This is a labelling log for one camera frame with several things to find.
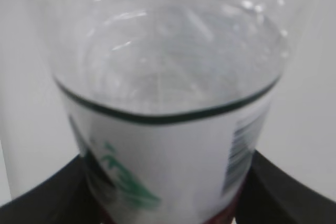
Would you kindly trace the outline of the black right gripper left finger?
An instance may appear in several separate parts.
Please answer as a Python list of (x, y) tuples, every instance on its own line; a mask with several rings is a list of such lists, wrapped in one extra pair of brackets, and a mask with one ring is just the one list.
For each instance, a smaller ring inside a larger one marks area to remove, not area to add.
[(55, 175), (1, 206), (1, 223), (101, 223), (77, 156)]

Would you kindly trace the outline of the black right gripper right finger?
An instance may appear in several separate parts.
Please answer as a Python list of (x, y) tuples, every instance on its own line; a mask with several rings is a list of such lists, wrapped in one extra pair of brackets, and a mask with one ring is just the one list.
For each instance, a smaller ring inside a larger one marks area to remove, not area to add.
[(255, 152), (235, 216), (237, 223), (335, 224), (335, 202)]

